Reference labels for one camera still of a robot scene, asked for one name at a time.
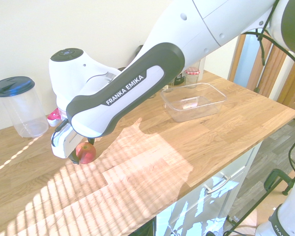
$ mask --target pink object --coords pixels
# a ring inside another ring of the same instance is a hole
[[[48,115],[47,119],[49,119],[49,120],[61,119],[58,108],[56,108],[53,112],[51,112]]]
[[[61,121],[61,115],[58,108],[56,108],[47,116],[47,121],[52,127],[56,126]]]

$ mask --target plastic jar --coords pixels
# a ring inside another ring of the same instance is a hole
[[[36,138],[48,130],[48,122],[29,77],[17,76],[0,81],[0,100],[21,137]]]

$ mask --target glass jar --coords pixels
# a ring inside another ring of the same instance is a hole
[[[186,85],[193,85],[198,82],[200,70],[195,67],[189,67],[184,71],[185,75],[185,84]]]

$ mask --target sunlight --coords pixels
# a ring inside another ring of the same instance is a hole
[[[124,128],[93,163],[68,160],[0,235],[125,233],[176,198],[193,166],[160,134],[145,134],[140,125],[141,119]]]
[[[3,165],[0,166],[0,170],[5,167],[7,164],[11,162],[11,160],[15,159],[18,155],[20,155],[24,150],[28,149],[30,145],[32,145],[37,139],[40,137],[37,137],[33,139],[31,142],[28,143],[27,146],[25,146],[22,150],[18,151],[15,155],[13,155],[9,160],[7,160]]]

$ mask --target blue lid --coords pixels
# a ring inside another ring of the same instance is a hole
[[[26,76],[0,80],[0,97],[10,97],[24,93],[34,87],[35,82]]]

